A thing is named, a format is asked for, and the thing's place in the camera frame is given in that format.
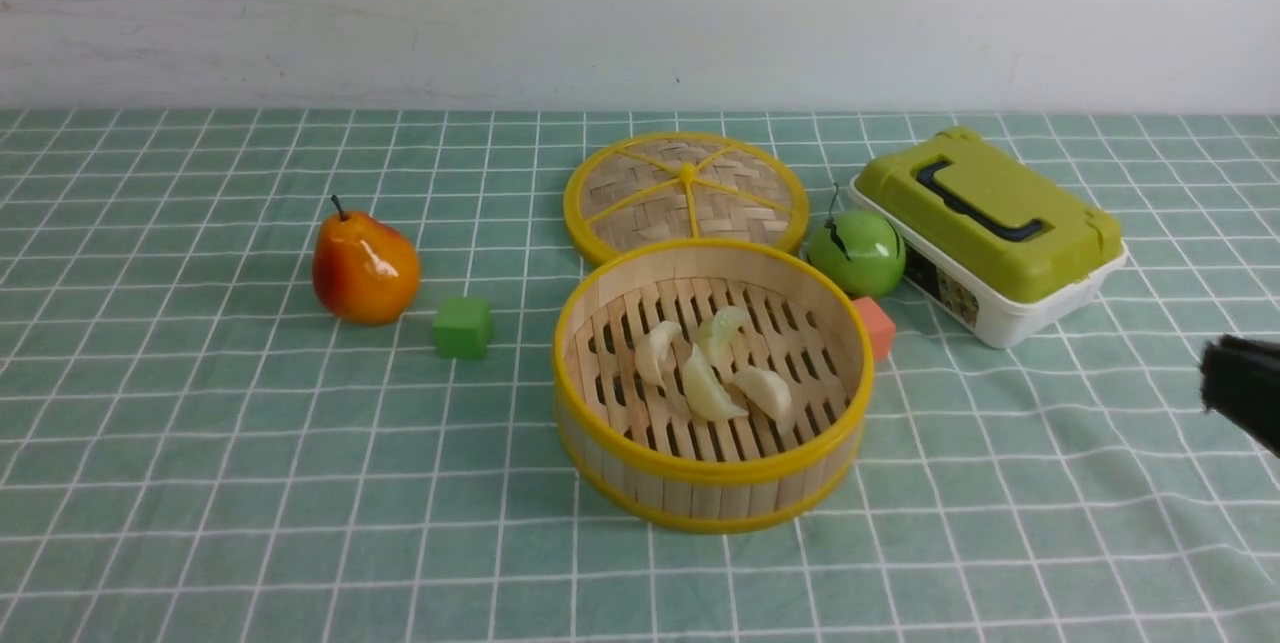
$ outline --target white wall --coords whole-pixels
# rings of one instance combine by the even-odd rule
[[[0,0],[0,106],[1280,110],[1280,0]]]

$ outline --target plastic box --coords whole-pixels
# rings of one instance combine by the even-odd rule
[[[850,195],[902,234],[905,278],[996,348],[1092,301],[1128,260],[1114,216],[964,127],[872,160]]]

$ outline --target woven bamboo lid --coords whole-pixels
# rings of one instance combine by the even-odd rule
[[[809,223],[800,179],[768,152],[713,133],[648,133],[572,174],[564,223],[582,257],[675,238],[736,238],[795,252]]]

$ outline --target green lid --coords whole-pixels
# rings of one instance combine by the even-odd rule
[[[872,160],[854,186],[1019,304],[1084,279],[1123,251],[1111,214],[960,126]]]

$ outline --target green apple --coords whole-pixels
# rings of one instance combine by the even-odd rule
[[[823,222],[809,236],[809,264],[832,279],[845,293],[859,298],[887,295],[906,269],[906,242],[884,216],[868,210],[846,210]]]

